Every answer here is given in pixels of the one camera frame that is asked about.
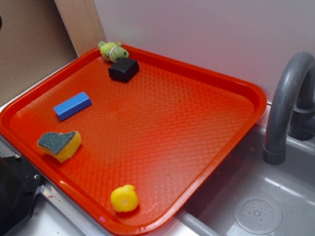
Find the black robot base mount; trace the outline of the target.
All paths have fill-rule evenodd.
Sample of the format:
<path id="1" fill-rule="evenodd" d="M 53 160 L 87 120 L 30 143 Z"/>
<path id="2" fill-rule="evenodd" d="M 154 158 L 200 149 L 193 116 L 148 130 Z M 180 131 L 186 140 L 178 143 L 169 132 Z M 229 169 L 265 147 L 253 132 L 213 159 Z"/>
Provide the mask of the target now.
<path id="1" fill-rule="evenodd" d="M 42 174 L 26 157 L 17 154 L 0 159 L 2 236 L 31 219 L 42 183 Z"/>

